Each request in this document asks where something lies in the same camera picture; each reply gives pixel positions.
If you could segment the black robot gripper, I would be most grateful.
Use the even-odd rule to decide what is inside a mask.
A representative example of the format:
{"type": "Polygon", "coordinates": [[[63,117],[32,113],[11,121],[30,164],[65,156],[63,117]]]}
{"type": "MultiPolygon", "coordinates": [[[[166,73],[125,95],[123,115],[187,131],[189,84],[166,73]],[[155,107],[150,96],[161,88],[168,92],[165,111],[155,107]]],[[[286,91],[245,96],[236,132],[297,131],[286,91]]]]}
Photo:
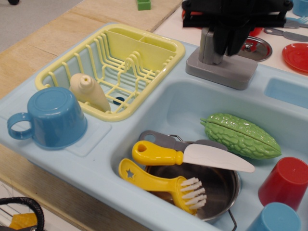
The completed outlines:
{"type": "Polygon", "coordinates": [[[233,56],[251,27],[283,27],[294,5],[291,0],[185,0],[181,6],[184,27],[209,27],[214,51],[233,56]]]}

